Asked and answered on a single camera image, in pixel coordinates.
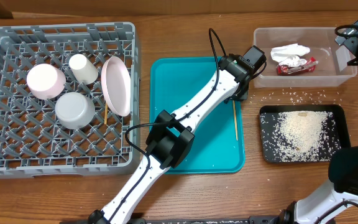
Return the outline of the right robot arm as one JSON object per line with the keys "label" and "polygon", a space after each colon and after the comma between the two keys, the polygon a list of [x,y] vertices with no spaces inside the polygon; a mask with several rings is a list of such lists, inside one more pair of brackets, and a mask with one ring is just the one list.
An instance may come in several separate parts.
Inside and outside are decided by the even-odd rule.
{"label": "right robot arm", "polygon": [[[355,57],[349,66],[358,65],[358,21],[338,26],[336,42]],[[329,163],[329,179],[306,198],[292,202],[272,223],[334,223],[335,216],[349,207],[358,208],[358,146],[342,148]]]}

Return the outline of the grey bowl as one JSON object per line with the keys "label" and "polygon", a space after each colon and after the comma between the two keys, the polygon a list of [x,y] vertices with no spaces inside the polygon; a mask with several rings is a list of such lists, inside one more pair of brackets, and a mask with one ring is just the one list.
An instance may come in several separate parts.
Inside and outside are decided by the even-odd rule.
{"label": "grey bowl", "polygon": [[65,93],[57,100],[55,114],[62,126],[80,129],[94,118],[95,106],[90,98],[81,93]]}

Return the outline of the white tissue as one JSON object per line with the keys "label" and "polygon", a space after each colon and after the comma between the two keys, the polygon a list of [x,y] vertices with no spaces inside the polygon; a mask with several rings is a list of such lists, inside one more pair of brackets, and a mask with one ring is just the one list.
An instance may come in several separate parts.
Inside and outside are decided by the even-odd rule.
{"label": "white tissue", "polygon": [[310,53],[310,48],[298,44],[274,47],[270,56],[273,61],[278,62],[279,66],[300,67],[307,63],[306,59],[300,58]]}

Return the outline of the red snack wrapper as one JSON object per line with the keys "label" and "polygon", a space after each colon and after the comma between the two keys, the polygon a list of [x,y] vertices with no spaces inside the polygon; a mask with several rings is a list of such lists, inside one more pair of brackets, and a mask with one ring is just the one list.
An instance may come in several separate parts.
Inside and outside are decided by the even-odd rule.
{"label": "red snack wrapper", "polygon": [[311,57],[309,60],[291,56],[280,62],[277,67],[277,74],[280,76],[300,75],[302,73],[313,72],[318,61]]}

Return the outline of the white cup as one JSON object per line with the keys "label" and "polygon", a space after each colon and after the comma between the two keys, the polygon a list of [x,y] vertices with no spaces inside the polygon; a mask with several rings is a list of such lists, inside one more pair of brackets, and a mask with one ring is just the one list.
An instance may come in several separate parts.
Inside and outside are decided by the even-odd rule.
{"label": "white cup", "polygon": [[75,78],[85,85],[94,83],[98,78],[98,70],[83,54],[75,54],[69,59],[69,67]]}

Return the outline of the large white plate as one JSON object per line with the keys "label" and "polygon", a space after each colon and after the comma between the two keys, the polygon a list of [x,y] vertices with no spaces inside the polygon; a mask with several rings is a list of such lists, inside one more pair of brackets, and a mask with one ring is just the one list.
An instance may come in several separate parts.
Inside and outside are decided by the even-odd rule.
{"label": "large white plate", "polygon": [[101,86],[108,108],[116,115],[127,116],[130,113],[131,78],[119,57],[112,56],[103,64]]}

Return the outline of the small pink plate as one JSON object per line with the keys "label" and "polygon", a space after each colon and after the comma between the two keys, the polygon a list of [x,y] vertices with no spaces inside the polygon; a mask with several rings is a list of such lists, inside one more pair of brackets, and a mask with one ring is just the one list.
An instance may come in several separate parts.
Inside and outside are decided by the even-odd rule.
{"label": "small pink plate", "polygon": [[66,78],[61,70],[41,63],[29,70],[26,82],[36,98],[46,100],[58,96],[65,89]]}

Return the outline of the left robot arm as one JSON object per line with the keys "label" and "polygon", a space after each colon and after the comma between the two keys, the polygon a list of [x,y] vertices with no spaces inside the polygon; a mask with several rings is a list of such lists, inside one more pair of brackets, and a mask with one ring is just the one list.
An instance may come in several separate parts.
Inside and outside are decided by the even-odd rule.
{"label": "left robot arm", "polygon": [[188,155],[196,129],[210,112],[223,101],[239,101],[248,91],[250,81],[266,66],[266,56],[252,46],[244,55],[224,55],[215,63],[215,73],[190,101],[172,113],[161,111],[149,124],[138,168],[114,199],[89,216],[88,223],[127,223],[156,180]]}

